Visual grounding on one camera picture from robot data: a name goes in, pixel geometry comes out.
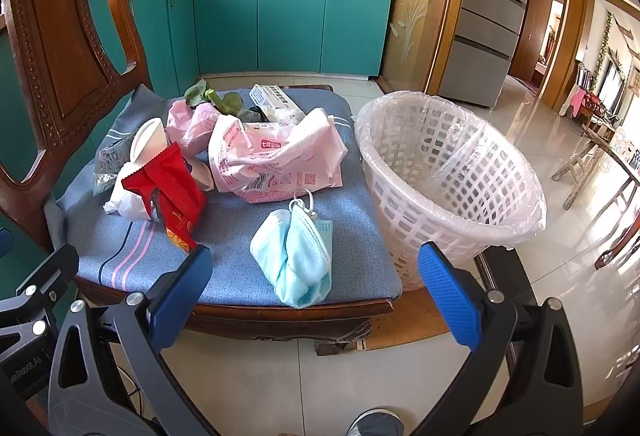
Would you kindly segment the white plastic laundry basket bin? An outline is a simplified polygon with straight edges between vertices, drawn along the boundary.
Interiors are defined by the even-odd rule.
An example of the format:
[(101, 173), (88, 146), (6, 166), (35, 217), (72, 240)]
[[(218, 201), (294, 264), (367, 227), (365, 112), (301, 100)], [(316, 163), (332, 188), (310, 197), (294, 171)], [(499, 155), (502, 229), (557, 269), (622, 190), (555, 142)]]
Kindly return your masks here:
[(402, 287), (422, 289), (418, 252), (450, 263), (514, 248), (541, 231), (547, 203), (525, 156), (498, 129), (438, 96), (399, 91), (367, 103), (355, 133), (378, 224)]

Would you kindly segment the clear plastic wrapper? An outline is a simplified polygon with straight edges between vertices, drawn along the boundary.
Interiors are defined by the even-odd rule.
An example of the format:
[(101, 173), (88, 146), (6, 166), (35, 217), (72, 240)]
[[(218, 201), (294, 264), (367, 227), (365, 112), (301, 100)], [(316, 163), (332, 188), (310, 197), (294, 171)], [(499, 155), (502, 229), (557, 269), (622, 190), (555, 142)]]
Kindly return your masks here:
[(130, 161), (132, 140), (134, 134), (128, 133), (96, 152), (93, 170), (94, 195), (100, 195), (114, 187), (122, 166)]

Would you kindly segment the green vegetable leaves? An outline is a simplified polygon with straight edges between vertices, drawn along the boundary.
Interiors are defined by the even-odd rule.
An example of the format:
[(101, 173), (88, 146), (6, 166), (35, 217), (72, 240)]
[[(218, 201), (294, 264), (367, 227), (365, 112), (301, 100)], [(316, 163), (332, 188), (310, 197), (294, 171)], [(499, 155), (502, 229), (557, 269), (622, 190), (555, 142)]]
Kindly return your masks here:
[(224, 115), (238, 116), (243, 108), (243, 100), (238, 92), (229, 92), (219, 96), (205, 79), (200, 79), (196, 84), (186, 89), (184, 99), (188, 107), (195, 108), (201, 104), (210, 103), (219, 113)]

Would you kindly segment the blue striped seat cushion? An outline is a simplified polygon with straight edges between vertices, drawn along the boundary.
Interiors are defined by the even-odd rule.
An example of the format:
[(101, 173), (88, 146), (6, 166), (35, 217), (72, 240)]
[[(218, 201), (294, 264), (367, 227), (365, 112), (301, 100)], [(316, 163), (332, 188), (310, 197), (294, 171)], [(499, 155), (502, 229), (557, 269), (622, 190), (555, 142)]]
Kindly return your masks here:
[[(383, 241), (375, 206), (364, 177), (352, 110), (341, 96), (321, 89), (291, 89), (288, 95), (305, 112), (321, 107), (337, 117), (347, 148), (341, 163), (343, 184), (314, 196), (314, 207), (334, 226), (329, 304), (395, 299), (402, 284)], [(93, 163), (82, 168), (59, 199), (44, 205), (54, 246), (70, 243), (79, 255), (78, 278), (120, 292), (144, 292), (163, 273), (186, 258), (150, 221), (128, 221), (107, 214), (107, 194), (93, 192)], [(250, 255), (250, 239), (275, 203), (249, 204), (239, 197), (208, 193), (194, 239), (210, 249), (213, 273), (201, 295), (204, 305), (279, 306), (271, 284)]]

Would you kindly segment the white paper cup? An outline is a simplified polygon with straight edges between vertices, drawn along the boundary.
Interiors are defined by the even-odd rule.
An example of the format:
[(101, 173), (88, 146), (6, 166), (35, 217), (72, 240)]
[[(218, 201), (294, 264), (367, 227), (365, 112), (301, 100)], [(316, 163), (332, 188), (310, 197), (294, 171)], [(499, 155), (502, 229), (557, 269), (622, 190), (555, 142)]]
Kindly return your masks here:
[(168, 147), (162, 120), (154, 117), (145, 122), (134, 135), (130, 147), (130, 162), (142, 167)]

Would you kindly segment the red paper package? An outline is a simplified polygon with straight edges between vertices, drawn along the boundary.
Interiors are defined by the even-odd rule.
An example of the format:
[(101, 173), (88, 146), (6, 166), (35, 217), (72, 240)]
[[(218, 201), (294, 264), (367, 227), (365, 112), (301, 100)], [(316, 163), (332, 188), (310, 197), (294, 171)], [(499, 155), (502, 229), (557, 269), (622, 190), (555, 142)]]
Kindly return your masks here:
[(122, 180), (125, 190), (142, 198), (145, 211), (160, 219), (172, 244), (191, 252), (192, 239), (207, 200), (191, 176), (177, 143)]

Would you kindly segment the white printed carton box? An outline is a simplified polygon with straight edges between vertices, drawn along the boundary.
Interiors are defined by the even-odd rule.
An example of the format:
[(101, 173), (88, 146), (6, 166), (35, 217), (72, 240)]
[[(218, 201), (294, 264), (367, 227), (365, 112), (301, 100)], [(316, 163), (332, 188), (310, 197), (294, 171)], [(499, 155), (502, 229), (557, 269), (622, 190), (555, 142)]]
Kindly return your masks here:
[(297, 125), (306, 117), (306, 114), (279, 86), (255, 84), (250, 89), (250, 99), (260, 108), (270, 123), (285, 126)]

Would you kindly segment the dark wooden chair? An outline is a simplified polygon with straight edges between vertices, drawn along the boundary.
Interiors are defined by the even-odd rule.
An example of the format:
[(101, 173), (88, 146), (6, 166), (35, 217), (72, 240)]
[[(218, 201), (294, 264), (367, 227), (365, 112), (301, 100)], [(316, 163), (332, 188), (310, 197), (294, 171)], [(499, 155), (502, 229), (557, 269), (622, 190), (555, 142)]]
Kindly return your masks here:
[[(72, 155), (99, 121), (140, 84), (152, 89), (143, 44), (127, 0), (107, 0), (124, 49), (119, 74), (93, 24), (88, 0), (1, 0), (37, 156), (21, 181), (1, 164), (1, 212), (47, 253), (53, 244), (43, 206)], [(318, 356), (336, 355), (371, 334), (371, 318), (392, 299), (284, 307), (196, 305), (186, 328), (247, 341), (308, 338)]]

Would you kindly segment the white tissue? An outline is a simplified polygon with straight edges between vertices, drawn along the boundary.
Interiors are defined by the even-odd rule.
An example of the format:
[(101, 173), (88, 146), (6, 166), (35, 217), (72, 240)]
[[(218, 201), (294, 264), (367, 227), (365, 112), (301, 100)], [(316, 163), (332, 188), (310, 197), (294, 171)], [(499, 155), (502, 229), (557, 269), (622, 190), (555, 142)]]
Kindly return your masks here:
[(142, 198), (137, 193), (126, 190), (122, 186), (122, 180), (135, 173), (139, 167), (126, 162), (116, 177), (114, 188), (110, 199), (103, 205), (103, 210), (107, 214), (118, 214), (128, 221), (149, 220), (150, 216), (146, 212)]

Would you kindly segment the small pink plastic bag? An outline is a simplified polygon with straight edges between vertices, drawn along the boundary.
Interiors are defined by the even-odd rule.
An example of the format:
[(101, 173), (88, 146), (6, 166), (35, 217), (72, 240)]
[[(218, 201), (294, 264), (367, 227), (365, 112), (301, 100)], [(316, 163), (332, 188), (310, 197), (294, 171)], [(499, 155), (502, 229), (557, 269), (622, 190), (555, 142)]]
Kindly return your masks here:
[(184, 100), (176, 100), (168, 111), (166, 135), (177, 143), (181, 152), (194, 157), (204, 152), (220, 113), (210, 103), (191, 108)]

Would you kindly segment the teal kitchen cabinets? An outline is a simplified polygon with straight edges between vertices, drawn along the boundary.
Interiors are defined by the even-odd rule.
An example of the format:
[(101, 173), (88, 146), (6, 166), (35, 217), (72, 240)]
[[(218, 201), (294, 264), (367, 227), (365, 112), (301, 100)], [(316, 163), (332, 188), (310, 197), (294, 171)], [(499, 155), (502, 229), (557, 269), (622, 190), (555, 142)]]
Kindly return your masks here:
[(198, 62), (216, 73), (374, 76), (392, 0), (194, 0)]

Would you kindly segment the silver refrigerator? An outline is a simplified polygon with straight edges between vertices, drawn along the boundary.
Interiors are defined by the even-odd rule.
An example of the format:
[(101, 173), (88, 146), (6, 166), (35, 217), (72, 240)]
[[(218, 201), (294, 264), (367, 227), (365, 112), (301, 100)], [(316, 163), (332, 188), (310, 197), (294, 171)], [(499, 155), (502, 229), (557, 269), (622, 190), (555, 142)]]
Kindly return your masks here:
[(439, 96), (485, 108), (496, 105), (520, 38), (526, 2), (462, 0)]

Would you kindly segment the light blue face mask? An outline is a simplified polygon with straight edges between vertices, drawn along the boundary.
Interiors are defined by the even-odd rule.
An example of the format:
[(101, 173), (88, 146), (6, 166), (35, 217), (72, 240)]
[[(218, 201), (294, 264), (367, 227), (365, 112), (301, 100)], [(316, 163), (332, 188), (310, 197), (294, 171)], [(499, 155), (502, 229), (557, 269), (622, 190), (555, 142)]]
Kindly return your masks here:
[(333, 221), (319, 216), (308, 189), (267, 216), (250, 240), (250, 253), (285, 306), (311, 307), (331, 291)]

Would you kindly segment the grey shoe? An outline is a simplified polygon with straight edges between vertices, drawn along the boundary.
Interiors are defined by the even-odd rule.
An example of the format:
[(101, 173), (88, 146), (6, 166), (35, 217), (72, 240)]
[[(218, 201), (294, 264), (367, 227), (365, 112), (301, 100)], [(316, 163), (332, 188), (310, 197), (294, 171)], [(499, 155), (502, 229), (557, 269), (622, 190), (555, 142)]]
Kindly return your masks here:
[(346, 436), (404, 436), (405, 425), (392, 410), (378, 407), (362, 412), (350, 424)]

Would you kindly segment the large pink plastic bag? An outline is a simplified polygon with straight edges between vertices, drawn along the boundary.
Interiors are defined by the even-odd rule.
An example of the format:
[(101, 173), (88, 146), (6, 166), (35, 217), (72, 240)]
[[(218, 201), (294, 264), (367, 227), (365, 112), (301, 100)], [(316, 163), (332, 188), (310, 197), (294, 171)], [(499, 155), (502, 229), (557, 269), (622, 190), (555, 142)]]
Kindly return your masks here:
[(250, 204), (292, 199), (343, 185), (348, 153), (334, 117), (321, 107), (297, 125), (242, 123), (224, 115), (208, 142), (208, 161), (221, 193)]

